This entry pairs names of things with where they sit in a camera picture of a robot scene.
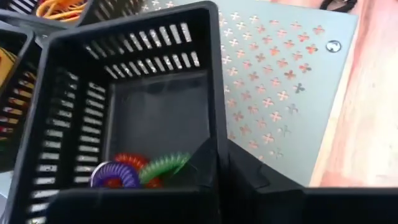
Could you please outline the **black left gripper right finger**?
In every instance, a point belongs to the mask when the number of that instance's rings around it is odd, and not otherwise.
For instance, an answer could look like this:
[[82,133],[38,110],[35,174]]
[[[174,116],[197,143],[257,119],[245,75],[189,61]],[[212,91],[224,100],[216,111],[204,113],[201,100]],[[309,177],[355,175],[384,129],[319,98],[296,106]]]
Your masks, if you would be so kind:
[[304,187],[228,141],[226,223],[397,223],[396,188]]

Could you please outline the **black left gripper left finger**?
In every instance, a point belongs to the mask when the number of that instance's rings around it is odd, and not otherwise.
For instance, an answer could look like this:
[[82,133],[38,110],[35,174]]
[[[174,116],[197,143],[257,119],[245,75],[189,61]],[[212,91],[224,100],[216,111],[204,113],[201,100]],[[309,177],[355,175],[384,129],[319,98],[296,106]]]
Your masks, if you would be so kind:
[[219,223],[217,142],[206,140],[160,189],[72,189],[50,203],[51,224]]

